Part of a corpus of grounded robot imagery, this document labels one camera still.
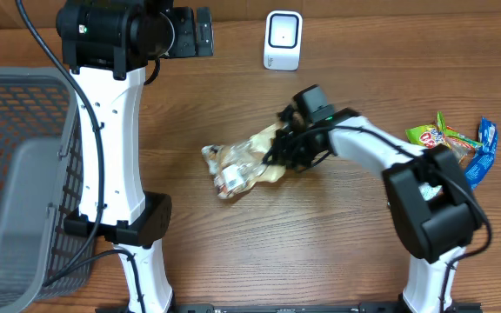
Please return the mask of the beige cookie snack bag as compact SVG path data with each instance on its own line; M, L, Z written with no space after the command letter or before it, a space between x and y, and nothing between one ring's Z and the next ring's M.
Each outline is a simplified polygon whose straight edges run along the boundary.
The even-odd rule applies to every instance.
M208 145L201 149L209 172L214 177L217 196L229 199L242 194L256 183L275 183L285 174L283 165L267 165L263 158L272 147L276 131L284 125L276 122L257 134L231 145Z

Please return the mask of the green Haribo candy bag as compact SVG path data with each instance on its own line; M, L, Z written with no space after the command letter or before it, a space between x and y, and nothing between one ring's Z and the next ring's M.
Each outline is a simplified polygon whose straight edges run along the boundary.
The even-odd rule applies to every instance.
M416 145L432 149L438 145L449 148L459 163L468 163L483 146L448 126L441 111L436 122L420 125L405 131L408 140Z

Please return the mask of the blue snack wrapper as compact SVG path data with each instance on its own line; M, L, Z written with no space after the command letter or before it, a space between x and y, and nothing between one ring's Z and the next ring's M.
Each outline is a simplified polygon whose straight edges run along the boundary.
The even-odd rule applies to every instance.
M495 162L499 139L497 125L483 117L478 128L478 139L482 146L464 172L467 183L472 190L481 184Z

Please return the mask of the teal white snack packet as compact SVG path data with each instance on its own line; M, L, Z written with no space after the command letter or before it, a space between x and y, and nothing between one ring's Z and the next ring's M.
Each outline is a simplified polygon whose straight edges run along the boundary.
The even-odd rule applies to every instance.
M430 201L433 197L437 196L440 193L441 189L441 185L432 187L428 183L423 183L419 186L419 191L425 201Z

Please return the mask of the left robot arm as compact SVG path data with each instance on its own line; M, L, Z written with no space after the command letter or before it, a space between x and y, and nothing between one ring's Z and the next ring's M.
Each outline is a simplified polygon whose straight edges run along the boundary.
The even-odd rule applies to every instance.
M162 240L172 201L142 186L140 103L154 80L149 63L212 55L210 9L170 1L69 1L56 28L77 96L83 157L81 200L64 230L112 243L129 288L129 312L168 312L174 291Z

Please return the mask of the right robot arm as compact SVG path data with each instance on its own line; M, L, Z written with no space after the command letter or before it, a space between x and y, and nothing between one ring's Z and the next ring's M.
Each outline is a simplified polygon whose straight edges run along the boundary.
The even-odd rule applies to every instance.
M391 312L479 312L479 303L451 298L460 261L489 248L492 228L450 148L423 148L373 125L361 113L337 110L317 84L298 92L278 114L282 124L263 162L303 172L333 155L380 177L397 236L410 253L407 283ZM468 250L485 228L487 243Z

